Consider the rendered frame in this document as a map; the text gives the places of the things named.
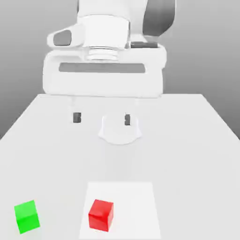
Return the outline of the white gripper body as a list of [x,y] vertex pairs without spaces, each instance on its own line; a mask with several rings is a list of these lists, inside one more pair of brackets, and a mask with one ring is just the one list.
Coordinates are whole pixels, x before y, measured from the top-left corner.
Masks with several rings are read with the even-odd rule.
[[157,98],[163,93],[167,53],[162,45],[134,45],[116,61],[90,60],[87,49],[49,52],[43,66],[46,94]]

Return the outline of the small red cube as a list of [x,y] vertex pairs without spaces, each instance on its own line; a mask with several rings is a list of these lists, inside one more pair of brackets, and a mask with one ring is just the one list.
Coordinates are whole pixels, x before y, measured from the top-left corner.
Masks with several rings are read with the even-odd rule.
[[89,227],[104,232],[109,232],[114,216],[112,202],[95,199],[88,213]]

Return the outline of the small green cube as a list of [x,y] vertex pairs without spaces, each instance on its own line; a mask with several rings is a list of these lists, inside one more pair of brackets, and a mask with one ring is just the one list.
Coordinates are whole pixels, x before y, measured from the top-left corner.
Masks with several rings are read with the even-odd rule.
[[14,207],[19,233],[23,234],[40,227],[35,201],[21,203]]

